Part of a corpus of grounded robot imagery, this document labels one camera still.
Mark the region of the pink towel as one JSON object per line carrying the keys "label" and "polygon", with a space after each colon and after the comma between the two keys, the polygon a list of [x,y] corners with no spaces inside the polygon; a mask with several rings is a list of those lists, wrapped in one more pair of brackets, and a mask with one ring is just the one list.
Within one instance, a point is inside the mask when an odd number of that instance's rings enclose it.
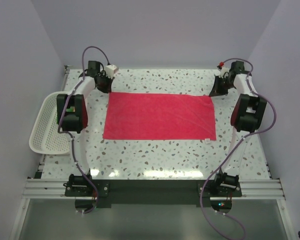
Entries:
{"label": "pink towel", "polygon": [[215,141],[214,104],[206,95],[112,92],[103,138]]}

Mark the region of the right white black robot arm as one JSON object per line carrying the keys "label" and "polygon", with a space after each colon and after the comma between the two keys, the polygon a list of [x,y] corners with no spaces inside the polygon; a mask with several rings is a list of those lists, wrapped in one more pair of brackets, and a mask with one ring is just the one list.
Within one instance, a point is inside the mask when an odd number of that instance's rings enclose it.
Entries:
{"label": "right white black robot arm", "polygon": [[219,74],[215,76],[210,97],[225,96],[234,88],[237,102],[230,117],[232,137],[225,163],[216,172],[213,192],[220,197],[231,189],[239,187],[240,167],[245,150],[253,133],[260,128],[267,106],[267,100],[259,96],[253,83],[252,72],[245,69],[245,61],[232,58],[230,67],[222,61],[218,64]]}

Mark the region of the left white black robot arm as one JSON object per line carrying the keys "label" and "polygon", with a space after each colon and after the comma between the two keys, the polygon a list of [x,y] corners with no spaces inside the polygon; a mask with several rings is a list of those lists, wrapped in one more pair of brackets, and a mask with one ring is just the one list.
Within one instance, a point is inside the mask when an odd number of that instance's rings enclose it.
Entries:
{"label": "left white black robot arm", "polygon": [[104,66],[100,62],[89,61],[75,86],[56,97],[57,132],[66,135],[70,157],[82,175],[83,179],[77,182],[75,188],[82,196],[89,196],[94,190],[85,147],[85,132],[89,120],[87,97],[95,89],[109,94],[117,71],[118,67],[113,64]]}

